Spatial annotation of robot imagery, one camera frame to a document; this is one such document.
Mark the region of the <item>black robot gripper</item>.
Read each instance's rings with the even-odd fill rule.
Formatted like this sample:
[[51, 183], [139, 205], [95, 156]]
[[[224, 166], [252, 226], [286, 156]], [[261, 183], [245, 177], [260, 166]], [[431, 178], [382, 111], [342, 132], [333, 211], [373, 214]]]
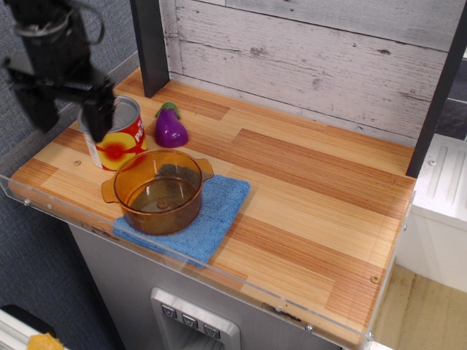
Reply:
[[55, 99], [82, 104], [96, 143], [112, 128], [112, 83], [90, 62], [92, 46], [104, 38], [99, 11], [81, 1], [6, 1], [12, 29], [25, 54], [4, 59], [11, 88], [32, 123], [47, 133], [58, 122]]

